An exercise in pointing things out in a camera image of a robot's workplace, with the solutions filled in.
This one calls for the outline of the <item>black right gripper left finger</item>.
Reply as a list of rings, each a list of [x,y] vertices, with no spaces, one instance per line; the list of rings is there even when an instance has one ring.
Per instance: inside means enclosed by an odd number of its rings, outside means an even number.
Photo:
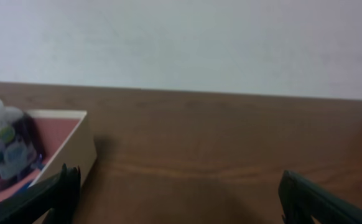
[[[80,168],[63,165],[58,174],[1,201],[0,224],[33,223],[42,215],[44,223],[71,223],[80,191]]]

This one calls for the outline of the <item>clear foam pump bottle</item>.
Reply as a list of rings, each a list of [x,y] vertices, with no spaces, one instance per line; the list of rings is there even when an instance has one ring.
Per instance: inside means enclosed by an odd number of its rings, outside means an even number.
[[[44,156],[33,119],[0,99],[0,191],[38,168]]]

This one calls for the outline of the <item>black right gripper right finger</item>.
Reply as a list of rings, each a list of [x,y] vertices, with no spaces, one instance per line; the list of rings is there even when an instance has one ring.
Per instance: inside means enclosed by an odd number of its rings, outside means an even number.
[[[315,221],[362,224],[362,209],[334,196],[298,173],[284,171],[278,194],[285,224]]]

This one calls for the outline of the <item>white cardboard box pink inside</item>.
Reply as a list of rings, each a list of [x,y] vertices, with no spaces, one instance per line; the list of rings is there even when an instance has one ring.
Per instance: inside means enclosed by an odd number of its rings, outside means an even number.
[[[97,158],[86,111],[29,110],[27,113],[36,123],[47,153],[43,160],[44,168],[33,171],[20,182],[0,192],[0,201],[22,188],[31,187],[53,176],[63,164],[79,167],[83,184]]]

